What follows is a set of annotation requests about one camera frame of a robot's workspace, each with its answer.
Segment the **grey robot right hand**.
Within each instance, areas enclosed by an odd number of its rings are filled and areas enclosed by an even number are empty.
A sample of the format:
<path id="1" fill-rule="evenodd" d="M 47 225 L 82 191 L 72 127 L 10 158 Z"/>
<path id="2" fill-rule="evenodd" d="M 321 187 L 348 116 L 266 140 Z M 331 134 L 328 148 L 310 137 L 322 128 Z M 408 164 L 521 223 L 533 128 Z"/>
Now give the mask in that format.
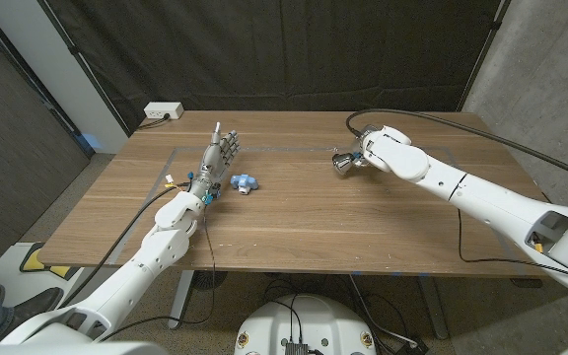
<path id="1" fill-rule="evenodd" d="M 351 144 L 351 154 L 353 156 L 353 163 L 357 168 L 366 167 L 369 165 L 367 160 L 364 158 L 363 140 L 367 135 L 378 130 L 378 127 L 372 124 L 367 124 L 359 131 L 359 135 L 355 136 L 354 141 Z"/>

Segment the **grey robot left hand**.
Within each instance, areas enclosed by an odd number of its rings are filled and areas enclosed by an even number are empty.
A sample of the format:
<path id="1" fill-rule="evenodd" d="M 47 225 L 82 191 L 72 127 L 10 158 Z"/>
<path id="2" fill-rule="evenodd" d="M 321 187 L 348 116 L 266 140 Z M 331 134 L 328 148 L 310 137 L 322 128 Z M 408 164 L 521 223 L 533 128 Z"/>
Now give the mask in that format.
<path id="1" fill-rule="evenodd" d="M 199 198 L 203 197 L 207 190 L 225 178 L 229 166 L 232 165 L 239 151 L 237 131 L 232 130 L 222 135 L 221 123 L 217 122 L 188 192 Z"/>

